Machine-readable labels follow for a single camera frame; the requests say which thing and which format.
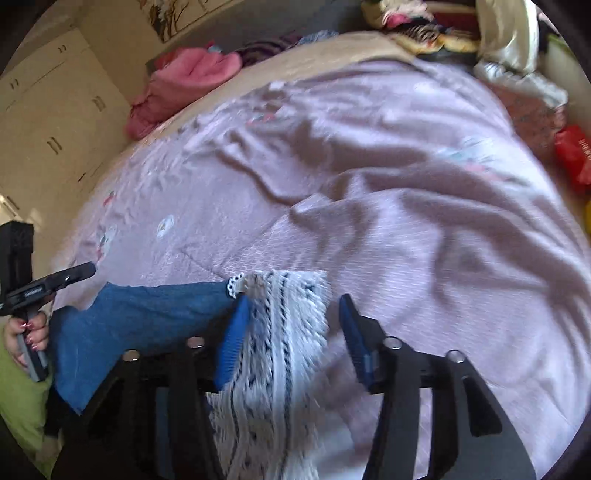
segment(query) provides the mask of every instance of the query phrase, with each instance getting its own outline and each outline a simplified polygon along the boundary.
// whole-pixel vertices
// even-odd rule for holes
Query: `human hand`
[[[15,363],[26,371],[27,362],[17,341],[17,335],[25,332],[25,330],[28,330],[25,342],[31,345],[33,350],[45,350],[49,342],[47,315],[43,312],[39,312],[34,317],[30,318],[28,322],[16,317],[11,317],[4,327],[4,346]]]

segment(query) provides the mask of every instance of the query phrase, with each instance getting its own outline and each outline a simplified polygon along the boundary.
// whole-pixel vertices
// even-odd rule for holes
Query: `tree branch picture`
[[[137,3],[162,42],[205,15],[199,0],[137,0]]]

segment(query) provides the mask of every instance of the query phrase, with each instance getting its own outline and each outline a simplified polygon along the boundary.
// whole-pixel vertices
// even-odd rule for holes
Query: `white plastic bag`
[[[523,74],[537,67],[540,31],[531,0],[476,0],[479,57]]]
[[[558,108],[569,102],[569,94],[540,72],[520,76],[508,72],[503,65],[481,60],[474,67],[474,75],[480,80],[500,85],[513,92],[523,93],[543,100],[550,108]]]

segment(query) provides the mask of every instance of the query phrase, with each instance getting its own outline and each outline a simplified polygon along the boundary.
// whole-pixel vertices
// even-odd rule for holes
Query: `cream cabinet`
[[[0,194],[35,225],[39,275],[49,271],[72,219],[128,144],[129,105],[83,37],[73,31],[50,44],[0,79]],[[59,57],[58,49],[65,60],[57,64],[47,59],[56,56],[55,46],[69,52]],[[18,95],[6,87],[17,74],[28,85]]]

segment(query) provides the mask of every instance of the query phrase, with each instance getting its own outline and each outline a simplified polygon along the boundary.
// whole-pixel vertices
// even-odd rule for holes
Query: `pink blanket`
[[[140,140],[160,123],[234,77],[242,68],[236,53],[223,55],[188,48],[152,74],[144,92],[131,107],[125,131]]]

